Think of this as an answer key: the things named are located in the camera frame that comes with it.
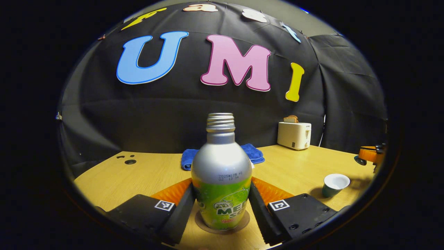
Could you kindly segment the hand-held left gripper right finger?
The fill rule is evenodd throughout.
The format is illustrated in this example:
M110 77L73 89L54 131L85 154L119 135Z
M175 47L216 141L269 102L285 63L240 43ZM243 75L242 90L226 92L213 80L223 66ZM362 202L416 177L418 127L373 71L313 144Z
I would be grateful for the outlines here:
M251 178L249 202L269 245L304 239L338 213L307 193L293 195L256 177Z

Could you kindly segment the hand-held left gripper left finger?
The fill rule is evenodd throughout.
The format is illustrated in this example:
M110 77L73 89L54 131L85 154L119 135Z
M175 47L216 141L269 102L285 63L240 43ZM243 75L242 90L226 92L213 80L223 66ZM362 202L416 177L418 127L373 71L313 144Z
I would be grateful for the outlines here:
M114 209L96 206L104 216L155 243L180 243L195 202L192 179L180 181L151 196L137 194Z

